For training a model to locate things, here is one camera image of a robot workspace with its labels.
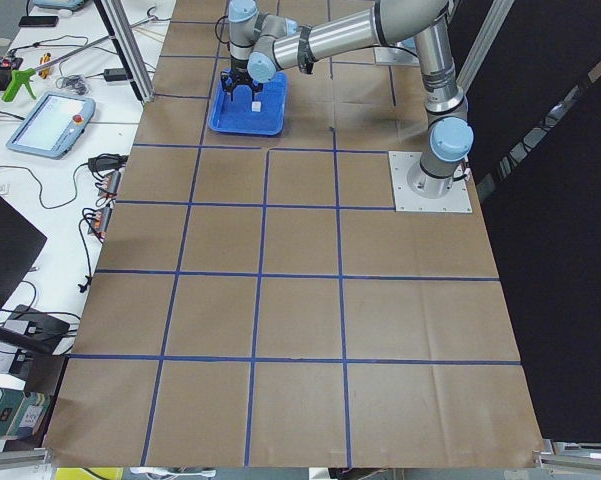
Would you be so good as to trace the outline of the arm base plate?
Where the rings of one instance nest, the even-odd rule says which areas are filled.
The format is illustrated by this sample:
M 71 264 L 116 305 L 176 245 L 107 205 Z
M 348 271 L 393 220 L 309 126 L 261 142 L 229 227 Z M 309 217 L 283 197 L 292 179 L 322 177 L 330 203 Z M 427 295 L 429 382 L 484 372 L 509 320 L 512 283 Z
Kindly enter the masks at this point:
M 419 67 L 420 62 L 414 47 L 404 46 L 399 43 L 390 47 L 375 47 L 374 62 L 382 66 L 409 66 Z
M 470 214 L 468 180 L 459 165 L 451 177 L 428 176 L 420 165 L 421 152 L 389 151 L 390 177 L 396 212 Z

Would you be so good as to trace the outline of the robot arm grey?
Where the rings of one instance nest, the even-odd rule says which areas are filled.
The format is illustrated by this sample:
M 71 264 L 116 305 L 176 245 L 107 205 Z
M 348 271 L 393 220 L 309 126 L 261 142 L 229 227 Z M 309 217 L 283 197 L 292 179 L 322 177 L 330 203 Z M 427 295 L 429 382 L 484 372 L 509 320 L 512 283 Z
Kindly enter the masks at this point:
M 257 96 L 289 69 L 304 75 L 323 59 L 350 52 L 401 52 L 415 59 L 425 91 L 427 141 L 408 170 L 407 184 L 426 199 L 441 199 L 461 176 L 457 170 L 474 142 L 468 100 L 456 79 L 446 1 L 375 1 L 369 7 L 318 25 L 264 12 L 255 1 L 228 5 L 230 67 L 220 75 L 228 95 Z

